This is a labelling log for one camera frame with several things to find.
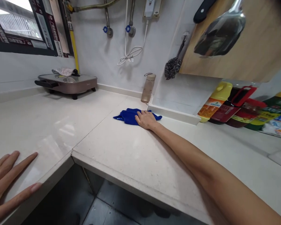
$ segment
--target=white wall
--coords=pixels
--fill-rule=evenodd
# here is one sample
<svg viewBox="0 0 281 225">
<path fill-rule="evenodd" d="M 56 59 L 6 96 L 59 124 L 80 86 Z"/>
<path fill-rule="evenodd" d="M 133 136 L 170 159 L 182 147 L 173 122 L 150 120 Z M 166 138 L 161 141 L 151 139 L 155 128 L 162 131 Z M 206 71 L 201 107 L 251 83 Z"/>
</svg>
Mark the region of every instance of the white wall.
<svg viewBox="0 0 281 225">
<path fill-rule="evenodd" d="M 80 72 L 97 76 L 98 83 L 101 84 L 142 92 L 145 73 L 155 73 L 157 81 L 162 75 L 184 1 L 163 0 L 159 20 L 152 20 L 149 24 L 143 52 L 133 63 L 126 62 L 120 67 L 117 63 L 124 56 L 124 35 L 128 24 L 125 24 L 126 0 L 121 0 L 108 9 L 110 25 L 114 32 L 111 39 L 108 39 L 102 30 L 106 25 L 103 9 L 74 13 L 72 21 Z M 77 0 L 74 4 L 83 6 L 98 3 L 103 3 L 103 0 Z M 129 50 L 133 46 L 142 45 L 144 40 L 144 4 L 144 0 L 136 0 L 133 19 L 136 35 L 133 38 L 127 37 Z"/>
<path fill-rule="evenodd" d="M 179 112 L 196 115 L 221 81 L 195 75 L 177 74 L 175 79 L 165 80 L 165 63 L 176 56 L 185 31 L 192 33 L 193 17 L 203 0 L 163 0 L 159 20 L 149 25 L 144 51 L 134 63 L 126 62 L 118 67 L 124 56 L 126 0 L 109 8 L 112 39 L 103 32 L 105 11 L 94 9 L 74 13 L 72 16 L 76 36 L 80 72 L 98 77 L 98 83 L 142 92 L 145 73 L 157 75 L 152 104 Z M 102 3 L 103 0 L 77 0 L 75 6 Z M 142 20 L 144 0 L 136 0 L 134 26 L 136 35 L 127 37 L 128 49 L 142 45 L 145 22 Z M 274 95 L 281 90 L 281 71 L 270 83 L 262 84 L 252 97 Z"/>
<path fill-rule="evenodd" d="M 272 78 L 271 81 L 261 84 L 260 87 L 252 94 L 251 98 L 264 101 L 273 97 L 278 92 L 281 92 L 281 70 Z"/>
<path fill-rule="evenodd" d="M 35 87 L 37 76 L 60 67 L 74 68 L 74 59 L 0 52 L 0 93 Z"/>
</svg>

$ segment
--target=right hand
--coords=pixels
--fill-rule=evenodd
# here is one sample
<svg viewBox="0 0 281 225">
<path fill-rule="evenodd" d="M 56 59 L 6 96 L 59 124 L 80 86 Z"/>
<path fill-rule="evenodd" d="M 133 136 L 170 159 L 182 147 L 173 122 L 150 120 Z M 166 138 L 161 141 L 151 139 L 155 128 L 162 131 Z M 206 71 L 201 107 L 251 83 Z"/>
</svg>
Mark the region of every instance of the right hand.
<svg viewBox="0 0 281 225">
<path fill-rule="evenodd" d="M 151 129 L 154 124 L 158 123 L 151 112 L 142 110 L 141 112 L 137 112 L 137 115 L 135 115 L 135 120 L 138 125 L 147 130 Z"/>
</svg>

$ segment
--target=blue valve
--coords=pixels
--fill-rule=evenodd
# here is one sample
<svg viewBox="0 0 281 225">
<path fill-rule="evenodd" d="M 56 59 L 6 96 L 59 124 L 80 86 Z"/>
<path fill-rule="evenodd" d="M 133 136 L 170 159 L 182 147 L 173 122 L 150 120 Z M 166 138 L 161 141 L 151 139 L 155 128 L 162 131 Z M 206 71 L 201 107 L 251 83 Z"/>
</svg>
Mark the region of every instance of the blue valve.
<svg viewBox="0 0 281 225">
<path fill-rule="evenodd" d="M 103 27 L 103 31 L 104 31 L 104 33 L 107 33 L 107 31 L 108 31 L 107 26 Z"/>
<path fill-rule="evenodd" d="M 127 25 L 127 27 L 125 28 L 126 32 L 129 33 L 129 31 L 131 30 L 131 27 L 129 25 Z"/>
</svg>

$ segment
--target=blue cloth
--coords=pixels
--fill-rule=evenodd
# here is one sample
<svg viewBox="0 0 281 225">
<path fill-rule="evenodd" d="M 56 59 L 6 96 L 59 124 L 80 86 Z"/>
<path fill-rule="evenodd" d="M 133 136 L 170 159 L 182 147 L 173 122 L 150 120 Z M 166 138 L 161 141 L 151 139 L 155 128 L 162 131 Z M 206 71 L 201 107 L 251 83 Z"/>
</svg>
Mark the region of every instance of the blue cloth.
<svg viewBox="0 0 281 225">
<path fill-rule="evenodd" d="M 123 110 L 118 116 L 113 117 L 116 120 L 124 121 L 126 124 L 130 125 L 138 125 L 137 121 L 135 120 L 135 115 L 137 115 L 137 112 L 141 112 L 140 109 L 130 109 Z M 157 116 L 153 113 L 156 120 L 161 120 L 162 116 Z"/>
</svg>

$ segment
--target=marble countertop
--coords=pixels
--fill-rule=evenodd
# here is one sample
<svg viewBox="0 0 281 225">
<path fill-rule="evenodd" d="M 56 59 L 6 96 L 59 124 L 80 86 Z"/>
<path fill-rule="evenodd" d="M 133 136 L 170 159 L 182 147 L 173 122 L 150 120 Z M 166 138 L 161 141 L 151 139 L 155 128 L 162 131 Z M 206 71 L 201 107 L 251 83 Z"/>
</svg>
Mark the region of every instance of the marble countertop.
<svg viewBox="0 0 281 225">
<path fill-rule="evenodd" d="M 6 201 L 45 181 L 56 165 L 72 156 L 77 163 L 212 224 L 204 194 L 171 149 L 151 131 L 112 118 L 126 108 L 146 109 L 147 105 L 103 90 L 78 100 L 42 93 L 1 103 L 0 158 L 19 150 L 18 163 L 39 152 Z M 160 123 L 231 171 L 281 215 L 281 166 L 266 157 L 281 150 L 280 138 L 227 125 L 194 126 L 166 117 Z"/>
</svg>

